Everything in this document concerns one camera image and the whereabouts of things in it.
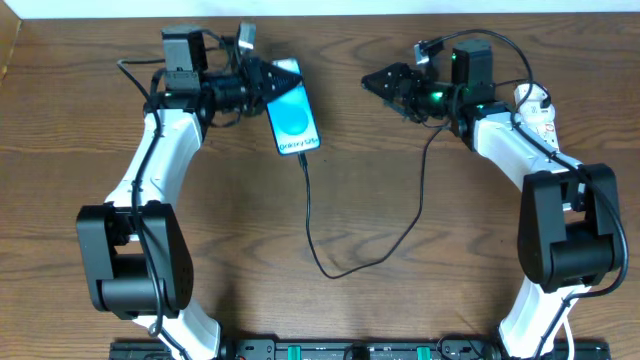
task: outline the black cable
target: black cable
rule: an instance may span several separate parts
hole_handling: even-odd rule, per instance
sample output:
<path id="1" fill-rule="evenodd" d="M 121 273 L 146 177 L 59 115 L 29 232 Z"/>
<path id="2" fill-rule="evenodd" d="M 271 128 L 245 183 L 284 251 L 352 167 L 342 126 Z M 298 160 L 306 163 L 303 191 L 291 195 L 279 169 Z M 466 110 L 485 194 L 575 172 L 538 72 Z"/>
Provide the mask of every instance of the black cable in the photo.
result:
<path id="1" fill-rule="evenodd" d="M 173 346 L 174 348 L 176 348 L 176 350 L 178 350 L 182 360 L 191 360 L 191 358 L 189 357 L 189 354 L 187 354 L 187 350 L 185 350 L 185 348 L 180 346 L 180 344 L 178 344 L 178 342 L 173 337 L 171 337 L 171 335 L 169 335 L 169 333 L 166 330 L 162 330 L 161 334 L 162 334 L 162 337 L 165 338 L 165 340 L 167 340 L 169 345 Z"/>
<path id="2" fill-rule="evenodd" d="M 145 257 L 147 263 L 147 272 L 151 277 L 151 282 L 153 284 L 153 291 L 156 295 L 156 322 L 149 327 L 149 335 L 151 337 L 157 337 L 162 331 L 162 322 L 164 317 L 164 295 L 162 293 L 162 288 L 160 285 L 160 280 L 158 278 L 158 272 L 156 270 L 155 264 L 153 262 L 153 258 L 151 257 L 151 251 L 149 250 L 149 244 L 147 244 L 147 239 L 144 235 L 144 228 L 142 226 L 142 219 L 140 218 L 140 213 L 138 212 L 138 197 L 140 195 L 140 183 L 142 182 L 142 176 L 144 174 L 144 170 L 149 163 L 149 159 L 153 154 L 153 150 L 155 149 L 158 141 L 160 140 L 160 136 L 162 135 L 162 122 L 160 121 L 160 116 L 158 115 L 158 111 L 156 109 L 155 104 L 153 103 L 151 97 L 147 93 L 147 90 L 140 84 L 138 80 L 127 70 L 124 66 L 125 64 L 129 64 L 129 60 L 121 59 L 118 60 L 118 68 L 125 74 L 131 82 L 138 88 L 142 96 L 144 96 L 147 104 L 151 108 L 151 112 L 153 114 L 153 118 L 156 122 L 156 128 L 153 132 L 153 138 L 151 139 L 151 144 L 149 144 L 149 148 L 144 154 L 142 161 L 140 162 L 140 167 L 138 168 L 138 172 L 136 173 L 135 179 L 131 183 L 131 216 L 133 217 L 133 224 L 138 233 L 138 239 L 140 240 L 140 246 L 142 247 L 142 253 Z"/>
<path id="3" fill-rule="evenodd" d="M 300 161 L 300 166 L 302 167 L 302 171 L 304 172 L 304 179 L 307 185 L 307 218 L 306 218 L 306 230 L 307 230 L 307 240 L 309 241 L 309 247 L 311 248 L 311 253 L 313 254 L 313 259 L 316 262 L 316 265 L 318 265 L 318 268 L 320 269 L 320 272 L 322 272 L 322 275 L 324 275 L 326 278 L 331 279 L 331 280 L 335 280 L 335 279 L 340 279 L 342 277 L 345 277 L 349 274 L 352 274 L 358 270 L 362 270 L 374 265 L 378 265 L 383 263 L 385 260 L 387 260 L 392 254 L 393 252 L 398 248 L 398 246 L 400 246 L 400 243 L 402 242 L 402 240 L 404 240 L 404 238 L 409 234 L 409 232 L 413 229 L 413 227 L 415 226 L 415 224 L 418 222 L 418 219 L 420 219 L 420 215 L 422 215 L 422 205 L 423 205 L 423 201 L 424 201 L 424 171 L 425 171 L 425 167 L 426 167 L 426 160 L 427 160 L 427 150 L 429 149 L 429 145 L 431 145 L 431 142 L 433 141 L 433 139 L 436 138 L 436 136 L 438 136 L 438 134 L 444 130 L 445 127 L 440 127 L 438 128 L 427 140 L 427 143 L 425 144 L 423 150 L 422 150 L 422 166 L 420 168 L 420 205 L 418 207 L 418 213 L 416 214 L 415 218 L 413 219 L 413 221 L 411 221 L 411 224 L 409 224 L 409 227 L 407 227 L 407 229 L 404 231 L 404 233 L 402 233 L 402 235 L 398 238 L 398 240 L 395 242 L 395 244 L 391 247 L 391 249 L 389 250 L 389 252 L 387 252 L 387 254 L 385 256 L 383 256 L 382 258 L 372 261 L 368 264 L 364 264 L 364 265 L 360 265 L 358 267 L 355 267 L 351 270 L 348 270 L 340 275 L 329 275 L 324 268 L 322 267 L 322 264 L 320 263 L 320 260 L 318 259 L 318 254 L 316 254 L 316 250 L 315 247 L 313 246 L 313 241 L 311 240 L 311 231 L 310 231 L 310 222 L 311 222 L 311 185 L 309 183 L 309 171 L 308 171 L 308 166 L 307 166 L 307 157 L 305 156 L 304 153 L 300 153 L 298 154 L 298 160 Z"/>
<path id="4" fill-rule="evenodd" d="M 508 80 L 508 81 L 503 81 L 501 83 L 495 84 L 495 87 L 500 87 L 500 86 L 509 85 L 509 84 L 517 84 L 517 83 L 522 83 L 522 82 L 525 82 L 525 81 L 528 81 L 528 79 L 524 79 L 523 78 L 523 79 Z M 538 85 L 538 87 L 540 89 L 542 89 L 542 91 L 544 91 L 544 93 L 547 95 L 547 98 L 542 100 L 542 102 L 547 103 L 547 104 L 551 104 L 551 93 L 549 92 L 549 90 L 546 87 L 542 86 L 542 84 L 540 84 L 537 81 L 534 81 L 533 83 Z"/>
<path id="5" fill-rule="evenodd" d="M 458 37 L 458 36 L 472 34 L 472 33 L 480 33 L 480 34 L 486 34 L 486 35 L 490 35 L 490 36 L 496 37 L 496 38 L 504 41 L 505 43 L 507 43 L 509 46 L 511 46 L 518 53 L 518 55 L 520 56 L 520 59 L 522 59 L 522 63 L 524 64 L 524 66 L 525 66 L 525 68 L 527 70 L 527 82 L 529 84 L 529 88 L 527 89 L 527 93 L 524 95 L 524 97 L 522 97 L 522 99 L 520 99 L 520 101 L 516 104 L 515 110 L 511 112 L 510 121 L 511 121 L 512 126 L 514 127 L 514 129 L 516 129 L 516 131 L 518 131 L 518 133 L 520 135 L 522 135 L 527 141 L 529 141 L 533 146 L 535 146 L 538 150 L 540 150 L 550 160 L 553 160 L 556 163 L 560 164 L 561 166 L 567 168 L 572 174 L 574 174 L 576 177 L 578 177 L 582 183 L 585 184 L 587 189 L 591 190 L 594 193 L 595 197 L 600 202 L 603 203 L 603 205 L 607 209 L 607 212 L 611 216 L 611 218 L 612 218 L 612 220 L 614 222 L 614 225 L 616 227 L 616 231 L 618 232 L 618 234 L 620 236 L 620 242 L 621 242 L 621 245 L 622 245 L 622 259 L 623 259 L 623 261 L 622 261 L 622 265 L 620 266 L 620 271 L 618 272 L 618 276 L 616 277 L 614 282 L 611 285 L 609 285 L 608 287 L 604 288 L 604 289 L 597 290 L 597 291 L 594 291 L 594 292 L 588 292 L 588 293 L 570 294 L 565 299 L 562 300 L 562 306 L 560 307 L 560 309 L 558 310 L 558 312 L 554 316 L 551 324 L 549 325 L 549 327 L 545 331 L 544 335 L 542 336 L 542 338 L 540 340 L 540 343 L 538 344 L 538 348 L 536 349 L 536 353 L 534 355 L 534 359 L 537 360 L 537 359 L 540 358 L 540 354 L 542 352 L 542 348 L 544 347 L 545 342 L 547 341 L 549 336 L 551 336 L 551 333 L 553 332 L 553 329 L 556 327 L 556 325 L 560 321 L 560 318 L 562 318 L 562 315 L 564 314 L 564 310 L 570 306 L 572 300 L 581 299 L 581 298 L 593 298 L 593 297 L 608 295 L 608 294 L 612 293 L 613 291 L 615 291 L 622 284 L 622 282 L 624 281 L 624 279 L 625 279 L 625 277 L 627 275 L 627 271 L 629 269 L 629 250 L 628 250 L 628 244 L 627 244 L 627 237 L 625 235 L 624 227 L 622 226 L 622 221 L 620 220 L 620 216 L 618 215 L 616 209 L 611 204 L 611 201 L 604 195 L 604 193 L 600 190 L 600 188 L 598 188 L 584 173 L 579 171 L 573 165 L 571 165 L 571 164 L 567 163 L 566 161 L 560 159 L 557 156 L 557 153 L 555 151 L 551 152 L 551 151 L 547 150 L 543 145 L 539 144 L 537 141 L 535 141 L 533 138 L 531 138 L 520 127 L 521 123 L 516 122 L 516 114 L 520 110 L 520 107 L 522 106 L 522 104 L 524 104 L 525 101 L 527 101 L 527 99 L 531 95 L 531 92 L 533 90 L 533 85 L 535 84 L 535 82 L 534 82 L 534 79 L 533 79 L 533 70 L 531 70 L 531 65 L 529 64 L 529 61 L 527 60 L 527 57 L 525 56 L 524 52 L 513 41 L 511 41 L 509 38 L 507 38 L 504 35 L 498 34 L 496 32 L 490 31 L 490 30 L 472 29 L 472 30 L 464 30 L 464 31 L 460 31 L 460 32 L 457 32 L 457 33 L 454 33 L 454 34 L 451 34 L 451 35 L 447 35 L 447 36 L 435 39 L 435 40 L 431 41 L 430 43 L 431 44 L 437 44 L 438 42 L 442 42 L 442 41 L 445 41 L 445 40 L 453 39 L 453 38 Z"/>
<path id="6" fill-rule="evenodd" d="M 149 87 L 149 93 L 151 96 L 155 95 L 158 92 L 158 85 L 160 84 L 160 80 L 167 73 L 167 68 L 160 68 L 153 73 L 151 77 L 151 86 Z"/>

